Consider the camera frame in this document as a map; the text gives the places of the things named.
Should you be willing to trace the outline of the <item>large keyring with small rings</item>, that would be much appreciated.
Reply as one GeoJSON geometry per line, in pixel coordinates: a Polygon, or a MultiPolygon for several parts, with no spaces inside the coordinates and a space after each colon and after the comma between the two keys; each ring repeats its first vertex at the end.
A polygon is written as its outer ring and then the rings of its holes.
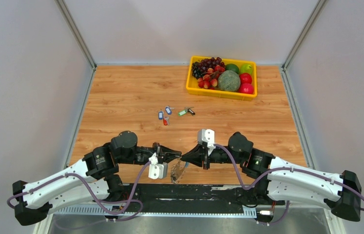
{"type": "Polygon", "coordinates": [[[176,163],[171,167],[170,179],[172,184],[178,184],[188,168],[189,163],[178,157],[176,163]]]}

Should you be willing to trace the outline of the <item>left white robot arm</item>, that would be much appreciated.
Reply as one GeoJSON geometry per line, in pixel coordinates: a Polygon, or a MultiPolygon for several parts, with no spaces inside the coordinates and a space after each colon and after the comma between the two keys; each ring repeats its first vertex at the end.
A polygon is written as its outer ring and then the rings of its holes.
{"type": "Polygon", "coordinates": [[[124,196],[118,175],[120,164],[149,167],[153,170],[150,178],[163,178],[168,163],[182,155],[157,142],[151,147],[138,146],[137,142],[134,132],[124,131],[53,175],[36,182],[14,182],[7,204],[14,210],[15,219],[20,225],[29,226],[77,203],[94,201],[101,205],[107,198],[118,202],[124,196]]]}

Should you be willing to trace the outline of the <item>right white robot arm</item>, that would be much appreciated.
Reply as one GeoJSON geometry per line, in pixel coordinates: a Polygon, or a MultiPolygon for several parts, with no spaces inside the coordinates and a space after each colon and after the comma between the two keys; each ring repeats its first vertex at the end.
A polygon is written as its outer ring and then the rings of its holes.
{"type": "Polygon", "coordinates": [[[229,138],[227,146],[216,144],[214,135],[210,129],[199,131],[198,144],[181,160],[205,170],[212,163],[232,163],[238,177],[244,173],[255,180],[246,186],[239,178],[259,203],[296,201],[328,209],[344,220],[361,220],[362,188],[354,172],[328,173],[290,163],[255,148],[240,132],[229,138]]]}

